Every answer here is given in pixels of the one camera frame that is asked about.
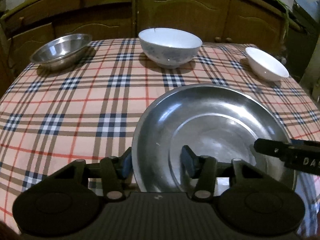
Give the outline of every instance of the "bowl rim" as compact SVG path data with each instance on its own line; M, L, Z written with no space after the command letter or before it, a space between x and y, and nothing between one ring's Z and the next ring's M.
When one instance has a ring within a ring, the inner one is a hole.
M69 52L63 56L60 56L60 57L57 57L55 59L50 59L50 60L46 60L46 61L37 61L37 60L34 60L33 57L34 55L39 52L42 48L44 48L45 46L47 46L48 44L50 43L54 43L55 41L61 39L61 38L65 38L65 37L70 37L70 36L76 36L76 35L82 35L81 39L84 39L85 37L88 38L88 43L84 44L83 46L81 46L80 48L74 50L73 52ZM43 46L41 46L39 49L37 49L31 56L30 56L30 62L33 63L33 64L47 64L47 63L53 63L53 62L56 62L56 61L59 61L61 59L64 59L64 58L67 58L67 57L70 57L71 55L77 53L79 50L85 48L86 46L88 46L88 44L92 41L92 36L89 35L89 34L84 34L84 33L73 33L73 34L69 34L69 35L65 35L65 36L61 36L61 37L58 37L52 41L49 41L48 43L44 44Z
M275 72L272 71L271 69L268 69L268 68L266 68L264 65L260 64L260 63L259 63L258 61L256 61L253 57L251 57L251 55L250 55L250 50L251 50L251 49L262 51L264 54L267 54L267 55L269 55L270 57L274 58L274 60L276 60L277 62L279 62L279 64L281 64L282 67L285 69L286 75L283 76L283 75L281 75L281 74L275 73ZM287 68L286 68L280 61L278 61L275 57L271 56L269 53L266 53L266 52L263 51L262 49L257 49L257 48L255 48L255 47L247 47L247 48L245 48L245 52L247 53L247 55L248 55L254 62L256 62L257 64L259 64L260 66L262 66L264 69L268 70L269 72L273 73L274 75L276 75L276 76L278 76L278 77L282 77L282 78L288 78L288 77L290 76Z
M154 43L154 42L146 41L146 40L144 40L143 38L140 37L140 34L141 34L141 33L145 32L145 31L148 31L148 30L151 30L151 29L165 29L165 30L174 30L174 31L179 31L179 32L188 33L188 34L190 34L190 35L195 36L196 38L198 38L199 41L200 41L200 45L199 45L199 46L196 46L196 47L194 47L194 46L193 46L193 47L189 47L189 48L181 48L181 47L174 47L174 46L165 46L165 45L160 45L160 44L157 44L157 43ZM143 40L144 42L147 42L147 43L150 43L150 44L154 44L154 45L157 45L157 46L166 47L166 48L173 48L173 49L196 49L196 48L201 47L202 44L203 44L202 40L201 40L198 36L196 36L196 35L194 35L194 34L192 34L192 33L189 33L189 32L183 31L183 30L179 30L179 29L174 29L174 28L164 28L164 27L148 28L148 29L144 29L144 30L142 30L141 32L139 32L138 37L139 37L140 40Z

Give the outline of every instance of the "plaid tablecloth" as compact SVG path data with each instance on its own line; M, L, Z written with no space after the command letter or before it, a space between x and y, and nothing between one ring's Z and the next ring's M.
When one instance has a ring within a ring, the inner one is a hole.
M291 77L279 83L257 78L245 59L247 46L204 44L191 62L165 70L145 56L138 40L116 39L92 42L68 71L28 65L0 102L0 219L17 230L17 195L67 163L122 154L145 109L182 85L238 89L269 108L291 138L320 141L320 112L311 99ZM99 188L96 181L90 186ZM297 191L308 209L299 233L313 234L318 177L300 175Z

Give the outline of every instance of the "white ceramic bowl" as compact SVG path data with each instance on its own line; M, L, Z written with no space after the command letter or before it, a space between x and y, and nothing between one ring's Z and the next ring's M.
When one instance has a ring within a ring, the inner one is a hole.
M176 29L153 28L139 33L143 52L163 68L177 68L198 53L202 41L197 36Z
M285 66L268 53L252 47L246 48L245 51L252 70L262 79L275 82L289 77Z

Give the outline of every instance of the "stainless steel bowl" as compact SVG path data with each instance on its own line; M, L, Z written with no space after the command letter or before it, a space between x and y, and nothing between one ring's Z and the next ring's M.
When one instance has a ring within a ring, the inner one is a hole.
M83 56L91 41L91 36L87 34L63 36L36 50L30 61L51 71L68 68Z
M257 138L290 142L284 127L260 103L239 91L213 84L194 84L171 90L144 112L134 131L132 164L141 191L191 191L180 162L183 145L197 155L230 163L241 158L289 188L296 173L278 158L255 152ZM218 178L215 193L229 188Z

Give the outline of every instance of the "checkered tablecloth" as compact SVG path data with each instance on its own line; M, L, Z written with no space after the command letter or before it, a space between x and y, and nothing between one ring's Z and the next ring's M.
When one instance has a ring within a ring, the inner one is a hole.
M17 195L67 163L122 154L145 109L182 85L238 89L273 112L291 138L320 141L320 112L311 99L291 77L279 83L257 78L245 59L247 46L207 43L191 62L165 70L138 40L116 39L92 42L71 70L46 73L28 65L0 102L0 220L17 230ZM298 184L308 208L300 233L309 235L317 229L320 182L302 174Z

